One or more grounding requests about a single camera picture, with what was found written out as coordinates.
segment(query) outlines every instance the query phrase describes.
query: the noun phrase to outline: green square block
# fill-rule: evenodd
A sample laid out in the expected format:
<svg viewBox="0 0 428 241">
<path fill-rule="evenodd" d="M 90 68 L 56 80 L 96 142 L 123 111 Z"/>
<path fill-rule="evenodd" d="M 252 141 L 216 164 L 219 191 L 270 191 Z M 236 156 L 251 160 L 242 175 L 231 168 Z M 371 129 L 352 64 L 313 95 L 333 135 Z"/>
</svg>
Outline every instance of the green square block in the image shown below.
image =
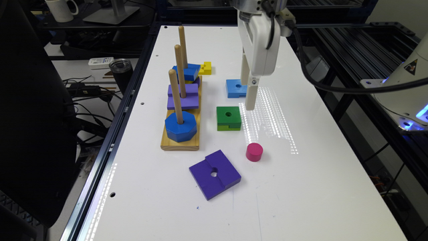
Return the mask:
<svg viewBox="0 0 428 241">
<path fill-rule="evenodd" d="M 229 128 L 229 126 L 217 126 L 217 131 L 240 131 L 241 127 L 239 128 Z"/>
<path fill-rule="evenodd" d="M 217 126 L 229 126 L 229 129 L 241 128 L 241 113 L 238 106 L 218 106 Z"/>
</svg>

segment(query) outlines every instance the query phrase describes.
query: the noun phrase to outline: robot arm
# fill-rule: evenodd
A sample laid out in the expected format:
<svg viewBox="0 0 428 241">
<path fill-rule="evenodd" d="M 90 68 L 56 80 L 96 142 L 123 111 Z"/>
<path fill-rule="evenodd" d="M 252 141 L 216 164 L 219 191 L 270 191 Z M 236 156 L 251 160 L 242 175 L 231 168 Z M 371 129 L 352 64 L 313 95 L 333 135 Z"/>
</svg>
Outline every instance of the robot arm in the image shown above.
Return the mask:
<svg viewBox="0 0 428 241">
<path fill-rule="evenodd" d="M 238 9 L 238 30 L 243 46 L 241 84 L 247 85 L 247 110 L 254 109 L 260 78 L 271 75 L 275 70 L 280 37 L 288 37 L 292 33 L 284 25 L 285 20 L 294 20 L 285 8 L 286 0 L 272 2 L 272 5 L 267 0 L 234 2 Z M 270 12 L 263 10 L 263 5 L 271 6 Z"/>
</svg>

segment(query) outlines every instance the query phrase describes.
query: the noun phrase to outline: cylindrical container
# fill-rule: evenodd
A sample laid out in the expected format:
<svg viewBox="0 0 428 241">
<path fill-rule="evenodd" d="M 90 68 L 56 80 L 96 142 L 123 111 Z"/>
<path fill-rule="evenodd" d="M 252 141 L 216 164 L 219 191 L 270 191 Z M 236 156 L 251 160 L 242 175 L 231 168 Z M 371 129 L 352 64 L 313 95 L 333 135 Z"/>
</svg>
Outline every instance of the cylindrical container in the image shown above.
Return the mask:
<svg viewBox="0 0 428 241">
<path fill-rule="evenodd" d="M 119 90 L 125 94 L 129 80 L 131 79 L 132 73 L 134 72 L 131 61 L 126 59 L 117 59 L 111 62 L 109 67 L 113 73 L 114 80 L 116 81 Z"/>
</svg>

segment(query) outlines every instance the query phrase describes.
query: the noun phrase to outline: light blue block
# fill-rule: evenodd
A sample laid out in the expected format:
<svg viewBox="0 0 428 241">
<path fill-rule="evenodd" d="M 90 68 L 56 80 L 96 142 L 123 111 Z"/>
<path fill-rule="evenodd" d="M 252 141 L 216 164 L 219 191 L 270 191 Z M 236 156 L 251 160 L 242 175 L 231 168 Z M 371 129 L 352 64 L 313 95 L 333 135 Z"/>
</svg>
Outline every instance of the light blue block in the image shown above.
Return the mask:
<svg viewBox="0 0 428 241">
<path fill-rule="evenodd" d="M 199 70 L 201 69 L 200 64 L 187 64 L 188 68 L 183 69 L 185 73 L 185 80 L 195 81 L 198 77 Z M 179 78 L 179 72 L 177 71 L 177 66 L 173 67 L 173 70 L 177 73 L 177 79 Z"/>
<path fill-rule="evenodd" d="M 226 80 L 228 98 L 239 98 L 247 96 L 247 86 L 241 85 L 241 80 Z"/>
<path fill-rule="evenodd" d="M 177 123 L 177 115 L 170 114 L 165 119 L 165 128 L 167 129 L 168 138 L 175 142 L 190 141 L 196 134 L 196 119 L 195 116 L 189 112 L 183 111 L 184 123 L 179 125 Z"/>
</svg>

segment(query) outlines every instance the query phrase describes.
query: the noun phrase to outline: white power strip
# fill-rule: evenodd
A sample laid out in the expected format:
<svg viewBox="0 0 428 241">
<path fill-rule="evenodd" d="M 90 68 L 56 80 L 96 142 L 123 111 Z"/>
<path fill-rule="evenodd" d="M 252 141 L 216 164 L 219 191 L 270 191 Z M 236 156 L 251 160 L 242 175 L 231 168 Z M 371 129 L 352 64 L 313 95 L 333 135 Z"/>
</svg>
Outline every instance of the white power strip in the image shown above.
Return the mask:
<svg viewBox="0 0 428 241">
<path fill-rule="evenodd" d="M 89 60 L 88 65 L 91 70 L 100 70 L 109 68 L 109 64 L 114 60 L 113 57 L 107 58 L 92 58 Z"/>
</svg>

